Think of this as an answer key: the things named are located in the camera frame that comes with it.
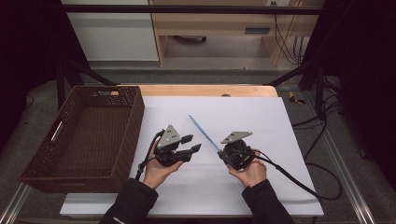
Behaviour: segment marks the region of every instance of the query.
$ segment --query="hand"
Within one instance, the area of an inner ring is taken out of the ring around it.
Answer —
[[[260,151],[253,149],[256,156],[260,155]],[[267,168],[263,161],[255,158],[250,165],[242,171],[236,171],[231,165],[227,165],[229,174],[238,178],[242,185],[246,187],[253,187],[263,180],[267,179]]]
[[[149,158],[151,158],[151,156],[154,154],[154,148],[156,146],[157,144],[154,144],[154,147],[151,149]],[[183,161],[178,161],[170,167],[164,167],[154,158],[147,164],[145,179],[143,180],[143,183],[151,187],[152,189],[156,189],[161,185],[166,177],[177,171],[181,164],[183,164]]]

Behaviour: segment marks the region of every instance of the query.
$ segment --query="forearm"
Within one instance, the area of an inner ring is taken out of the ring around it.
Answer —
[[[242,196],[253,214],[253,223],[294,223],[288,211],[276,197],[268,180],[264,180],[252,188],[247,187],[242,192]]]
[[[158,194],[154,189],[137,180],[129,179],[100,224],[143,223],[157,198]]]

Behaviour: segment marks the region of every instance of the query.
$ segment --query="white wall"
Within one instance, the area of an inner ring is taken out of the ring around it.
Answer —
[[[62,0],[64,4],[147,5],[147,0]],[[158,61],[147,14],[68,13],[88,61]]]

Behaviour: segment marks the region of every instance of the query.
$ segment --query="woven basket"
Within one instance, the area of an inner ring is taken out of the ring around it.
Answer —
[[[75,87],[19,180],[45,193],[119,192],[144,114],[139,87]]]

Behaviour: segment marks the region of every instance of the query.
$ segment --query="floor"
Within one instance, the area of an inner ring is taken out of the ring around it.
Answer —
[[[277,67],[270,64],[264,45],[258,37],[218,37],[208,36],[205,43],[195,39],[180,37],[170,38],[163,67],[153,63],[92,63],[99,74],[121,83],[213,83],[213,84],[263,84],[286,74],[295,64],[286,60]],[[83,77],[86,82],[95,81]],[[277,88],[283,98],[292,124],[308,120],[315,115],[312,111],[312,91],[298,91],[296,83],[299,77],[288,80]],[[290,100],[290,91],[296,101]],[[345,162],[348,171],[358,187],[363,201],[367,204],[369,214],[375,220],[360,220],[353,205],[353,195],[344,189],[342,196],[335,201],[324,201],[324,217],[317,223],[396,223],[396,193],[386,181],[374,161],[361,157],[359,144],[356,142],[348,123],[342,116],[342,108],[337,104],[333,92],[325,91],[328,110],[326,132]],[[16,179],[25,164],[34,155],[48,127],[57,115],[56,85],[51,81],[32,90],[28,97],[28,107],[21,122],[9,139],[6,148],[0,154],[0,211],[7,208],[18,185]],[[320,133],[323,124],[313,122],[294,129],[302,154],[305,155]],[[329,137],[321,136],[313,147],[307,161],[320,164],[332,171],[335,176],[337,164],[332,159],[329,149]],[[309,166],[308,170],[318,192],[333,197],[338,193],[335,179],[326,172]],[[95,223],[86,219],[60,217],[64,195],[43,194],[32,189],[21,208],[17,223]],[[296,223],[311,223],[311,218],[296,217]],[[231,220],[217,220],[218,223],[232,223]]]

